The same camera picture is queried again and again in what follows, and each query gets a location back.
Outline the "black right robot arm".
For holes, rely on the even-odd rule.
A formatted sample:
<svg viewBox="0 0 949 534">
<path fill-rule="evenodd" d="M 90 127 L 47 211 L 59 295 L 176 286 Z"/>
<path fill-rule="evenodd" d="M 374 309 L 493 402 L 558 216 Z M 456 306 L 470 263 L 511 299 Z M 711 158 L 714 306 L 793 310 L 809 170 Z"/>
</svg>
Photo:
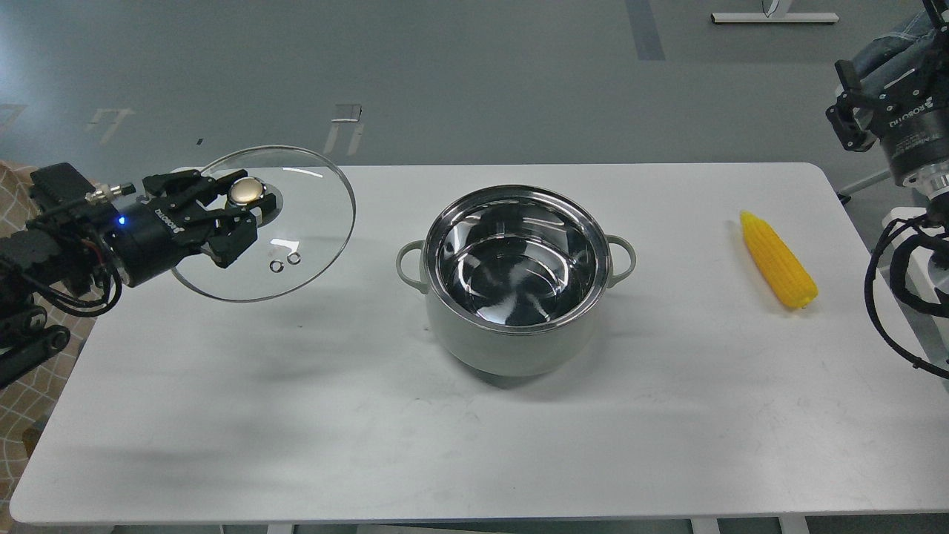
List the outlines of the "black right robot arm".
<svg viewBox="0 0 949 534">
<path fill-rule="evenodd" d="M 908 60 L 891 59 L 861 76 L 854 64 L 835 64 L 841 92 L 827 111 L 844 149 L 865 152 L 880 143 L 895 185 L 918 191 L 926 209 L 885 224 L 864 277 L 864 303 L 887 345 L 914 368 L 947 378 L 931 363 L 899 345 L 882 325 L 874 283 L 885 250 L 893 253 L 889 288 L 898 301 L 928 317 L 947 317 L 947 3 L 922 4 L 932 37 Z"/>
</svg>

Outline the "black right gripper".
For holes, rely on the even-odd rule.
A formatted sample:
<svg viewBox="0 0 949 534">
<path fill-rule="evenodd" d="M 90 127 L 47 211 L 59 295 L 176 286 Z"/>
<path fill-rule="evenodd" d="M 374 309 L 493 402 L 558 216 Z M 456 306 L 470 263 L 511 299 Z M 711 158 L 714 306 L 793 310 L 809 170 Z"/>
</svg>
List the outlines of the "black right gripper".
<svg viewBox="0 0 949 534">
<path fill-rule="evenodd" d="M 838 60 L 841 93 L 826 111 L 843 149 L 867 152 L 876 139 L 895 185 L 917 186 L 933 166 L 947 162 L 947 2 L 922 1 L 934 36 L 916 64 L 916 95 L 896 100 L 871 98 L 851 61 Z M 858 109 L 872 112 L 871 130 L 857 119 Z"/>
</svg>

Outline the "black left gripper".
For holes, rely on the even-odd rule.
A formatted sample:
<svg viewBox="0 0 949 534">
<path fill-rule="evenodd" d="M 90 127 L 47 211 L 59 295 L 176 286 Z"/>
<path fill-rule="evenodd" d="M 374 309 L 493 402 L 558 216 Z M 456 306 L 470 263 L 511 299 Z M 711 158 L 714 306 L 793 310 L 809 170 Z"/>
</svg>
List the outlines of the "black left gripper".
<svg viewBox="0 0 949 534">
<path fill-rule="evenodd" d="M 123 283 L 142 285 L 193 254 L 206 254 L 221 269 L 230 267 L 257 240 L 263 220 L 277 212 L 275 195 L 244 206 L 204 209 L 226 196 L 238 179 L 239 170 L 216 178 L 197 169 L 144 178 L 142 202 L 119 213 L 105 233 Z M 172 213 L 192 202 L 199 206 L 186 212 L 184 222 Z"/>
</svg>

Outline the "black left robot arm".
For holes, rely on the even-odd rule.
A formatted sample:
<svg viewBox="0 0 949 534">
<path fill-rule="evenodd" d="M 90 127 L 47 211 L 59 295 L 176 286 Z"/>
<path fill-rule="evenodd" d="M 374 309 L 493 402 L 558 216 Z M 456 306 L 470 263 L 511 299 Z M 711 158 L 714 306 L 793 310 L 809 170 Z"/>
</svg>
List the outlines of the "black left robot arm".
<svg viewBox="0 0 949 534">
<path fill-rule="evenodd" d="M 95 186 L 68 163 L 31 174 L 38 215 L 3 237 L 2 386 L 67 348 L 71 332 L 47 324 L 38 298 L 71 317 L 95 318 L 116 306 L 124 287 L 207 254 L 231 266 L 282 209 L 274 186 L 243 169 L 220 178 L 196 169 L 142 180 L 145 197 L 123 209 L 132 183 Z"/>
</svg>

